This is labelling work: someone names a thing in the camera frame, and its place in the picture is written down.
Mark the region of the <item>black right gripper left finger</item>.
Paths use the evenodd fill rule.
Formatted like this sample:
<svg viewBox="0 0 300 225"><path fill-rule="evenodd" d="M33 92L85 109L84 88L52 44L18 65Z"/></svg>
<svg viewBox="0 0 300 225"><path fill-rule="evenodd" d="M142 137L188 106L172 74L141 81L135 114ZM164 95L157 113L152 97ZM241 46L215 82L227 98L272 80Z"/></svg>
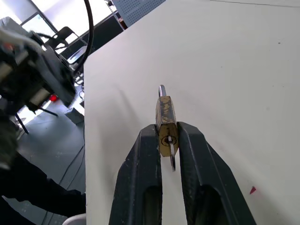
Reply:
<svg viewBox="0 0 300 225"><path fill-rule="evenodd" d="M121 165L111 207L111 225L162 223L162 173L154 125L143 128Z"/></svg>

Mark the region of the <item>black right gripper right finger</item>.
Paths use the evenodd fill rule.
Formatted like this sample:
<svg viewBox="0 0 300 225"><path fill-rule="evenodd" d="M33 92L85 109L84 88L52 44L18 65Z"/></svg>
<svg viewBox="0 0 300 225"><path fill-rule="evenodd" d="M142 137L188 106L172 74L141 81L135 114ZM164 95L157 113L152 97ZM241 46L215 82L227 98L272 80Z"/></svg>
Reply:
<svg viewBox="0 0 300 225"><path fill-rule="evenodd" d="M189 225L254 225L225 161L197 127L178 122L182 192Z"/></svg>

